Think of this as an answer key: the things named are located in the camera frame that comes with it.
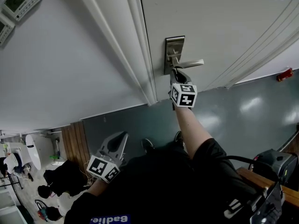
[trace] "floor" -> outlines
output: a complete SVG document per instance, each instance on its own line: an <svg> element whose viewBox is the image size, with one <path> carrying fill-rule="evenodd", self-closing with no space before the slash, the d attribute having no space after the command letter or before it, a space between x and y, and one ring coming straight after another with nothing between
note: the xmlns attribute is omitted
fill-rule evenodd
<svg viewBox="0 0 299 224"><path fill-rule="evenodd" d="M47 135L47 137L51 138L55 153L57 152L57 146L55 143L55 139L56 138L60 139L60 142L59 142L60 155L63 159L66 160L66 154L65 154L65 149L64 149L64 142L62 139L62 133L54 133L51 135ZM6 142L20 142L20 137L17 136L17 137L7 138L7 139L5 139L5 141ZM43 174L44 174L45 170L47 170L47 169L54 170L55 168L57 168L57 166L49 165L45 168L42 168L41 170L37 170L34 167L33 163L29 163L29 164L31 165L30 173L31 173L34 181L31 182L29 180L20 179L23 189L21 189L18 184L14 185L14 188L15 188L17 196L19 197L20 202L24 205L24 207L30 213L30 215L34 219L34 222L36 224L44 224L45 221L40 219L37 214L38 209L35 205L34 200L39 199L39 200L43 201L47 206L57 207L57 196L53 196L51 198L44 199L44 198L41 198L37 193L38 186L46 185L46 181L43 178ZM63 224L64 219L62 218L62 219L56 221L55 223Z"/></svg>
<svg viewBox="0 0 299 224"><path fill-rule="evenodd" d="M296 132L299 122L299 72L277 82L275 76L201 92L193 108L198 120L229 155L253 158L278 149ZM171 101L139 106L84 120L87 144L95 154L109 135L127 131L125 160L141 156L141 139L155 146L171 142L179 130ZM241 164L235 162L236 168Z"/></svg>

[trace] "black sleeve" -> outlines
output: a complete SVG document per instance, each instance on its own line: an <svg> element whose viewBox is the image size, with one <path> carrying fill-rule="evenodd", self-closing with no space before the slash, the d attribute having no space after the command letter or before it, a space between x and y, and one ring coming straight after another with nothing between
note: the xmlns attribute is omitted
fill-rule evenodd
<svg viewBox="0 0 299 224"><path fill-rule="evenodd" d="M214 139L208 139L196 151L193 168L220 200L230 202L237 199L246 202L256 190L238 175L229 160L217 160L225 156L220 145Z"/></svg>
<svg viewBox="0 0 299 224"><path fill-rule="evenodd" d="M64 218L64 224L90 223L90 219L99 209L99 200L90 193L83 193L71 206Z"/></svg>

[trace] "door frame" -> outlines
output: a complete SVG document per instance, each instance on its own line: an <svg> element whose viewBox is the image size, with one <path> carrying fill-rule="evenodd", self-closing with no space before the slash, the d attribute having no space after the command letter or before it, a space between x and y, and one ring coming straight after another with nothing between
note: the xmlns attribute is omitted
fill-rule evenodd
<svg viewBox="0 0 299 224"><path fill-rule="evenodd" d="M157 102L141 0L82 0L148 105Z"/></svg>

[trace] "person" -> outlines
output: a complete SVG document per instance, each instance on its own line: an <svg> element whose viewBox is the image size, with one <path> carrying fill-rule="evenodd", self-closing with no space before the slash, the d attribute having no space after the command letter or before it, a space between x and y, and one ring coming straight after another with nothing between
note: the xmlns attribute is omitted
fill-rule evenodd
<svg viewBox="0 0 299 224"><path fill-rule="evenodd" d="M6 158L0 158L0 172L4 177L9 173L33 182L33 178L29 173L30 170L31 167L29 164L22 165L21 158L17 153L11 153Z"/></svg>
<svg viewBox="0 0 299 224"><path fill-rule="evenodd" d="M56 207L46 208L47 218L51 221L58 221L60 218L64 217L66 213L71 209L71 206L73 205L74 201L76 201L79 197L81 197L82 194L85 192L87 192L87 190L84 190L75 196L70 196L70 194L64 192L57 199L58 208Z"/></svg>
<svg viewBox="0 0 299 224"><path fill-rule="evenodd" d="M226 223L232 201L253 200L249 186L193 112L175 107L181 133L167 148L143 140L146 154L131 159L109 183L97 180L74 202L64 223ZM182 140L187 153L184 152Z"/></svg>
<svg viewBox="0 0 299 224"><path fill-rule="evenodd" d="M42 198L48 198L52 193L61 196L64 192L75 196L88 188L84 187L87 181L83 178L79 167L70 160L65 161L55 170L46 170L43 177L47 186L43 185L37 188L38 194Z"/></svg>

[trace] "red object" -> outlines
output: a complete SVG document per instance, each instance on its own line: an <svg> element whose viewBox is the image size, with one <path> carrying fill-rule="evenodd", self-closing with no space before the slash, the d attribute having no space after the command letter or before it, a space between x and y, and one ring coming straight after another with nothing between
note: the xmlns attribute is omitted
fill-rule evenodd
<svg viewBox="0 0 299 224"><path fill-rule="evenodd" d="M287 79L291 76L293 76L293 69L292 68L290 68L290 69L286 70L284 73L281 73L278 76L276 76L276 79L277 79L278 82L281 82L284 79Z"/></svg>

